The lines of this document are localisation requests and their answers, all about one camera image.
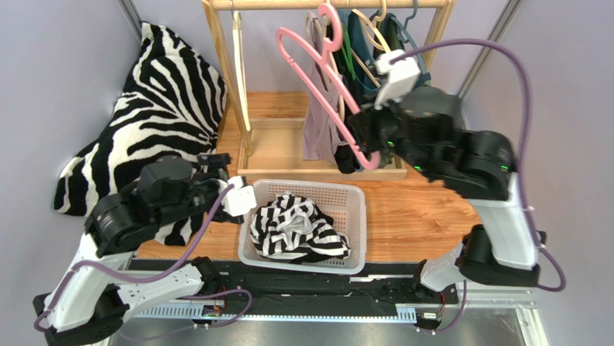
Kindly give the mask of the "black top green trim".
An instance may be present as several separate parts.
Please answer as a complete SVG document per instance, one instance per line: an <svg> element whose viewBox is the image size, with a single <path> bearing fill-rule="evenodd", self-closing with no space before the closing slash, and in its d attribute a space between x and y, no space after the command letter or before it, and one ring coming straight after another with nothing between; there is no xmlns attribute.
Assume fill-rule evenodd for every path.
<svg viewBox="0 0 614 346"><path fill-rule="evenodd" d="M361 84L365 72L359 67L357 59L347 48L353 49L357 55L365 43L364 34L359 19L351 12L338 9L337 13L344 29L342 47L332 53L338 73L342 76L346 88L350 91L356 102L359 102L364 92ZM334 155L338 169L343 174L351 174L361 169L351 148L339 145Z"/></svg>

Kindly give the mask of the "mauve tank top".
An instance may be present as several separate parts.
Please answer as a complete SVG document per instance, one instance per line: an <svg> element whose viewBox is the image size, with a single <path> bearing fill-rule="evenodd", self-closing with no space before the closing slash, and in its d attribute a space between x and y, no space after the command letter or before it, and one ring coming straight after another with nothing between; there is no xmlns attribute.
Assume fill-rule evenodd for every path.
<svg viewBox="0 0 614 346"><path fill-rule="evenodd" d="M306 74L327 103L336 110L339 106L339 90L334 84L325 81L320 66L311 63L306 69ZM327 160L337 165L335 154L339 147L346 145L347 142L338 132L335 122L317 98L309 92L308 109L303 126L303 159Z"/></svg>

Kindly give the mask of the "striped tank top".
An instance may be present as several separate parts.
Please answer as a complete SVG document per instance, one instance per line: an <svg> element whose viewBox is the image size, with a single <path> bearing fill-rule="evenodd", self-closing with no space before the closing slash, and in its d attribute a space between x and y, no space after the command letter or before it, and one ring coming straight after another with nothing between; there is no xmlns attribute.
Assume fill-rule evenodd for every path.
<svg viewBox="0 0 614 346"><path fill-rule="evenodd" d="M334 219L310 198L291 192L257 209L249 226L249 237L259 256L293 259L315 252L348 259L352 253L346 234L334 229Z"/></svg>

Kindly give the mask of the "pink hanger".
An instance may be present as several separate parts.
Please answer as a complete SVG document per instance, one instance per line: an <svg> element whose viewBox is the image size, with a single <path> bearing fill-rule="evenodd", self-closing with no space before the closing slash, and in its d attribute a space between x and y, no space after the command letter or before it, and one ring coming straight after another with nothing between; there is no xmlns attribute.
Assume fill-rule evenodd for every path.
<svg viewBox="0 0 614 346"><path fill-rule="evenodd" d="M336 124L337 129L342 134L344 139L348 142L349 147L359 161L360 165L366 170L377 169L381 161L380 153L378 151L375 151L370 156L364 155L359 145L357 144L357 141L355 140L354 136L351 134L350 130L345 126L344 122L339 117L338 112L331 106L328 101L325 100L324 95L316 88L315 84L313 84L313 82L308 78L305 71L295 62L295 60L286 51L283 45L282 39L284 37L299 44L299 46L301 46L302 49L306 51L307 54L312 57L312 59L314 59L314 62L317 64L317 66L320 67L321 71L324 72L325 75L331 79L332 84L337 88L341 96L343 96L345 102L348 104L350 110L352 111L352 114L356 115L360 113L360 107L356 103L353 96L350 94L347 87L344 85L344 82L342 81L341 77L339 77L339 74L336 73L329 65L330 53L339 50L342 47L343 43L343 29L339 15L336 9L329 2L323 2L319 4L317 9L320 16L328 17L330 19L330 24L332 26L333 32L332 39L329 39L327 37L324 37L322 39L321 52L316 51L313 46L311 46L311 44L305 41L301 36L285 27L277 29L277 47L280 51L281 56L293 68L293 70L301 78L303 83L311 91L312 95L315 96L320 105L326 110L329 117Z"/></svg>

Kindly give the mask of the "cream hanger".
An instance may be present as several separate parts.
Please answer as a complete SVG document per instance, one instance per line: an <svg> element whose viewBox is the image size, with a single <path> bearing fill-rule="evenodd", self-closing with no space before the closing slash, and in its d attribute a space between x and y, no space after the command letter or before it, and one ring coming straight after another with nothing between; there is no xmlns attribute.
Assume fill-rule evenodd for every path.
<svg viewBox="0 0 614 346"><path fill-rule="evenodd" d="M241 13L234 8L234 1L230 0L231 14L233 17L233 60L236 72L238 92L239 92L239 107L244 119L244 124L247 131L252 129L249 119L249 109L246 91L245 65L243 52L243 35L242 35L242 17Z"/></svg>

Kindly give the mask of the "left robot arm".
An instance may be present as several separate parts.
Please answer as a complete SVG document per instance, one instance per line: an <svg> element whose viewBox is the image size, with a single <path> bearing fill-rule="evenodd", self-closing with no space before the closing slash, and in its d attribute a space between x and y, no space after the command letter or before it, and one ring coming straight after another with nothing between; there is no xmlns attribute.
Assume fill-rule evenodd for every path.
<svg viewBox="0 0 614 346"><path fill-rule="evenodd" d="M181 298L221 295L219 272L207 257L184 254L168 270L147 278L120 269L162 227L202 216L240 224L257 204L244 177L230 177L228 154L191 162L165 156L142 168L137 181L102 198L84 225L79 248L56 289L36 296L34 326L49 345L88 345L119 331L141 312Z"/></svg>

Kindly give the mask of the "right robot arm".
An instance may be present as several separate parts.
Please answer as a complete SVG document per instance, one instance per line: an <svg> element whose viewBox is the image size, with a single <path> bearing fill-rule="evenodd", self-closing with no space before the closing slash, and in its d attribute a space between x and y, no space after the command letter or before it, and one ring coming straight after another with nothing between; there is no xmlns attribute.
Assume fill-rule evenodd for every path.
<svg viewBox="0 0 614 346"><path fill-rule="evenodd" d="M347 118L347 126L361 149L403 159L467 200L479 215L480 223L452 250L419 263L416 289L440 292L463 280L535 287L536 242L543 235L524 214L512 144L494 131L462 129L455 121L460 110L459 97L420 86L380 109L366 105Z"/></svg>

